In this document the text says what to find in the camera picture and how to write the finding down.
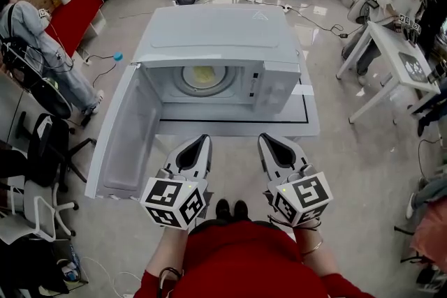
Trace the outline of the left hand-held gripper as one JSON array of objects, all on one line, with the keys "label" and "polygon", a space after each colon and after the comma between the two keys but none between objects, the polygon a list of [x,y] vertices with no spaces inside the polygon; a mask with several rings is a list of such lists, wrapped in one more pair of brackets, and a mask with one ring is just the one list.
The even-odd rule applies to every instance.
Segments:
[{"label": "left hand-held gripper", "polygon": [[212,141],[207,134],[171,151],[163,168],[147,179],[140,192],[139,203],[155,224],[188,231],[206,216],[211,161]]}]

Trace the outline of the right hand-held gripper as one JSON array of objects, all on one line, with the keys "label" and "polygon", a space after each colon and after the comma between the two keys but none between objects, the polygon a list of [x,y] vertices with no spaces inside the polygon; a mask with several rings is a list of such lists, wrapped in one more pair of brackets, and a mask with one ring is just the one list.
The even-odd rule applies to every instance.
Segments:
[{"label": "right hand-held gripper", "polygon": [[308,164],[296,142],[261,133],[258,152],[270,182],[266,197],[275,215],[270,220],[290,228],[320,218],[333,195],[323,172]]}]

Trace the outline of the yellow item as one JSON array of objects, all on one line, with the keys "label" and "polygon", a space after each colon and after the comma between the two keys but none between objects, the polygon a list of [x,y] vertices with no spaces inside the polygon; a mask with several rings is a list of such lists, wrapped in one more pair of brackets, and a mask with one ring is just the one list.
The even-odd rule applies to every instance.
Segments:
[{"label": "yellow item", "polygon": [[212,66],[194,66],[193,77],[196,82],[208,83],[215,80],[215,72]]}]

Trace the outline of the white microwave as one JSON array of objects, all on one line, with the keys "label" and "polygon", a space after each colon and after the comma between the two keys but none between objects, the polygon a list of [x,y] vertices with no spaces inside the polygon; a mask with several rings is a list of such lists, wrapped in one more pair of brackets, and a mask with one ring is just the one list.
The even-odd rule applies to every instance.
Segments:
[{"label": "white microwave", "polygon": [[[256,4],[158,8],[125,68],[96,141],[89,198],[139,198],[163,105],[246,105],[279,114],[301,77],[283,10]],[[185,66],[224,66],[223,81],[196,89]]]}]

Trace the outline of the person's left forearm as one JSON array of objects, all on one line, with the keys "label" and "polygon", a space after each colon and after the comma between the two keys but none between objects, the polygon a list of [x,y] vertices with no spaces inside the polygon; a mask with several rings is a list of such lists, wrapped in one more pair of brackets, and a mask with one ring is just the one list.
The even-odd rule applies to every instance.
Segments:
[{"label": "person's left forearm", "polygon": [[161,240],[146,266],[146,272],[158,276],[163,269],[172,268],[182,273],[187,240],[186,230],[165,227]]}]

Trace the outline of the person's right forearm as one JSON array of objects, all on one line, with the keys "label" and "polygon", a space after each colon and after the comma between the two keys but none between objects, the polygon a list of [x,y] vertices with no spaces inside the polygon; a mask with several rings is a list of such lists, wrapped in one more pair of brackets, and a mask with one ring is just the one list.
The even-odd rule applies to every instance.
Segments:
[{"label": "person's right forearm", "polygon": [[339,274],[335,256],[315,225],[311,223],[293,228],[302,262],[320,277]]}]

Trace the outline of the white table with black line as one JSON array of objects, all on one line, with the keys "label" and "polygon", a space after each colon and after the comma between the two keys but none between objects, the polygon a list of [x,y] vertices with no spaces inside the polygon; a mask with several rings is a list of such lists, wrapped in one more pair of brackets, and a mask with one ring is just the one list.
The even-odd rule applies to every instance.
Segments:
[{"label": "white table with black line", "polygon": [[159,135],[256,137],[269,133],[284,137],[315,137],[320,133],[313,86],[306,55],[296,46],[301,77],[279,114],[254,112],[246,105],[172,103],[163,105]]}]

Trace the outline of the person's black shoe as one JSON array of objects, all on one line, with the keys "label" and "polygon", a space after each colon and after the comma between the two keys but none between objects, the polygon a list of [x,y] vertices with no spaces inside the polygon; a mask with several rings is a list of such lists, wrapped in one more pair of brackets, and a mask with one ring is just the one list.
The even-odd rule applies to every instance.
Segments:
[{"label": "person's black shoe", "polygon": [[238,200],[233,208],[234,221],[250,221],[248,206],[243,200]]},{"label": "person's black shoe", "polygon": [[229,221],[232,216],[230,213],[230,206],[226,199],[220,199],[217,202],[216,208],[215,208],[215,214],[216,219],[222,220],[222,221]]}]

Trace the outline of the person's red top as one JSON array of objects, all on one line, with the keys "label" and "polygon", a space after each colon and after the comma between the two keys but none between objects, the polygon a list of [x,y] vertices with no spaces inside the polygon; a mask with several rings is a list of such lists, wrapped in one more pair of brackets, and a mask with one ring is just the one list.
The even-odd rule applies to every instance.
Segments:
[{"label": "person's red top", "polygon": [[320,277],[295,236],[250,221],[188,232],[182,273],[145,270],[134,298],[374,298],[341,273]]}]

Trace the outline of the black office chair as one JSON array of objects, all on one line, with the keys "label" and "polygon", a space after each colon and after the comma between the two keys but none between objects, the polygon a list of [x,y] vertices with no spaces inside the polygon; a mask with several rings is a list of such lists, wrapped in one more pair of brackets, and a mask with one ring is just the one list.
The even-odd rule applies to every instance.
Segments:
[{"label": "black office chair", "polygon": [[31,180],[42,187],[59,184],[62,192],[68,191],[65,175],[71,170],[82,182],[87,178],[73,163],[73,157],[88,144],[96,145],[96,140],[88,137],[74,147],[68,146],[68,139],[74,129],[62,119],[42,113],[29,132],[25,125],[27,113],[21,112],[15,131],[16,138],[25,137],[29,140],[27,162],[29,168],[25,179]]}]

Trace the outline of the white square-legged table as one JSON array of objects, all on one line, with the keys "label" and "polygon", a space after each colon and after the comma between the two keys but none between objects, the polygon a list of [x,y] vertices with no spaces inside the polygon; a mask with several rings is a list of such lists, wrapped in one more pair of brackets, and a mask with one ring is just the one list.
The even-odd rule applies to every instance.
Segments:
[{"label": "white square-legged table", "polygon": [[440,93],[439,86],[436,83],[432,84],[429,82],[417,82],[413,80],[409,76],[406,66],[402,63],[400,53],[413,56],[418,62],[423,74],[429,75],[431,73],[429,64],[419,47],[412,46],[409,41],[405,40],[398,33],[395,33],[394,31],[373,22],[368,23],[365,32],[362,34],[352,53],[350,53],[348,59],[338,70],[336,74],[336,78],[338,80],[350,67],[355,66],[355,63],[359,60],[371,40],[375,42],[376,46],[381,52],[382,58],[386,60],[390,72],[386,77],[387,81],[384,87],[382,87],[377,94],[375,94],[368,102],[366,102],[366,104],[364,104],[359,110],[349,117],[350,124],[353,124],[367,111],[380,103],[381,100],[387,98],[388,95],[390,95],[390,93],[399,85],[425,92],[425,95],[418,102],[406,110],[406,114],[411,114],[413,111],[417,110],[428,102],[428,100],[433,96]]}]

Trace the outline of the grey tray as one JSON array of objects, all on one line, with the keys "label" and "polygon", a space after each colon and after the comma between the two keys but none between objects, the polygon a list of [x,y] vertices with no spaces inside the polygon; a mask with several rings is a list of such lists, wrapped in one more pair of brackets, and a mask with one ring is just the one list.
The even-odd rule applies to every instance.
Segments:
[{"label": "grey tray", "polygon": [[425,75],[421,65],[417,58],[414,56],[399,52],[399,57],[403,66],[405,67],[409,77],[415,82],[428,83],[427,76]]}]

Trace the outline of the grey desk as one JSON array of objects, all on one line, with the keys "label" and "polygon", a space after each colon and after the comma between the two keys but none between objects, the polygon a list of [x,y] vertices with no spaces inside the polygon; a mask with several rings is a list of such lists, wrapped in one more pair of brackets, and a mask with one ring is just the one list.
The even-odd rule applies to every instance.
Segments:
[{"label": "grey desk", "polygon": [[27,151],[29,140],[23,135],[15,136],[20,114],[28,111],[27,119],[31,118],[31,110],[27,109],[23,95],[23,88],[0,71],[0,142]]}]

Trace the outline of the red-topped low bench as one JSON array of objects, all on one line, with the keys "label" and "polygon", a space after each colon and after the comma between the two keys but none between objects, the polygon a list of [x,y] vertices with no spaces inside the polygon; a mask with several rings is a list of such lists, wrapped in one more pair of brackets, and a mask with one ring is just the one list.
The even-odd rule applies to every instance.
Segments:
[{"label": "red-topped low bench", "polygon": [[50,25],[45,30],[73,56],[91,22],[103,5],[103,0],[71,0],[52,12]]}]

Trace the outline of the white frame chair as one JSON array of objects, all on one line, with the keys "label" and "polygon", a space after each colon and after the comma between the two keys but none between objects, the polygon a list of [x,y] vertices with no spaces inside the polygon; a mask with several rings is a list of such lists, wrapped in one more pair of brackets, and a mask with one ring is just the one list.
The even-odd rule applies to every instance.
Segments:
[{"label": "white frame chair", "polygon": [[[11,214],[0,218],[0,240],[11,245],[18,239],[33,235],[48,242],[57,240],[57,228],[61,228],[68,237],[75,237],[76,231],[68,228],[61,218],[61,212],[72,209],[77,211],[77,202],[59,204],[57,193],[59,184],[42,187],[34,181],[26,181],[22,191],[15,186],[9,187]],[[15,210],[14,193],[23,196],[23,213]]]}]

